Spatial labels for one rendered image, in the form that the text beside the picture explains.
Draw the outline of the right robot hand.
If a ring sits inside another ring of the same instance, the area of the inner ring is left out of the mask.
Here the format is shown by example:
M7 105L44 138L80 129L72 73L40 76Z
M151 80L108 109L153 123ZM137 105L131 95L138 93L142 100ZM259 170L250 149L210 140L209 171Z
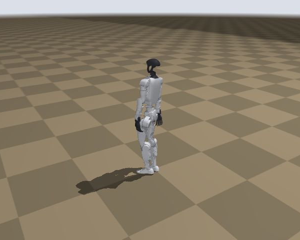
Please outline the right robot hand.
M154 121L155 122L155 121ZM157 125L158 124L158 125ZM158 113L158 118L156 120L156 125L157 126L160 126L163 124L163 121L162 121L162 116L161 116L161 109L159 110L159 113Z

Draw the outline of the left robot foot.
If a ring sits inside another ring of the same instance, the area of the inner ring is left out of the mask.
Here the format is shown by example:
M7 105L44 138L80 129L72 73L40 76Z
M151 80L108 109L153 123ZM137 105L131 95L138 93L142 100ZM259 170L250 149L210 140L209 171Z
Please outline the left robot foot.
M138 169L136 170L139 174L154 174L154 170L152 168L149 168L149 170L146 170L146 168Z

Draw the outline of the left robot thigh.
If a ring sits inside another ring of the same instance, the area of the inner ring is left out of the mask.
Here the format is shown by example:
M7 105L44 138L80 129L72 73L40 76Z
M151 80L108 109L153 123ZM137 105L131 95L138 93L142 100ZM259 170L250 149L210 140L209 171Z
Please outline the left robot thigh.
M140 120L140 129L143 132L139 132L137 131L137 136L138 136L138 141L139 144L141 146L141 148L143 148L144 145L148 145L149 149L151 149L151 144L149 142L146 142L146 138L147 138L147 133L148 133L148 128L151 125L151 117L150 116L146 116L145 118L141 118Z

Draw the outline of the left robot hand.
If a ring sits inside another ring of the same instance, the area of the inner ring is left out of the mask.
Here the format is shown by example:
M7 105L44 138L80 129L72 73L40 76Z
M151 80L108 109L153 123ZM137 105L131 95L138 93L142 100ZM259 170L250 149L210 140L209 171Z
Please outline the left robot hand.
M144 131L141 131L140 121L141 121L141 118L140 118L140 117L138 117L137 120L135 120L135 127L136 127L136 130L139 131L139 132L144 132Z

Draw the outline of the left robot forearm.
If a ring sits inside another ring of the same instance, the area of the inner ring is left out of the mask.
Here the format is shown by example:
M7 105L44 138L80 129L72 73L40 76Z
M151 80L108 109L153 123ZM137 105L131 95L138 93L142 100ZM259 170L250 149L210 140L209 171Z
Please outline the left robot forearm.
M141 118L141 114L142 114L142 109L143 109L143 105L142 105L142 99L141 98L138 98L137 99L137 109L136 109L136 112L135 112L135 117L134 119L135 120L138 120L138 117Z

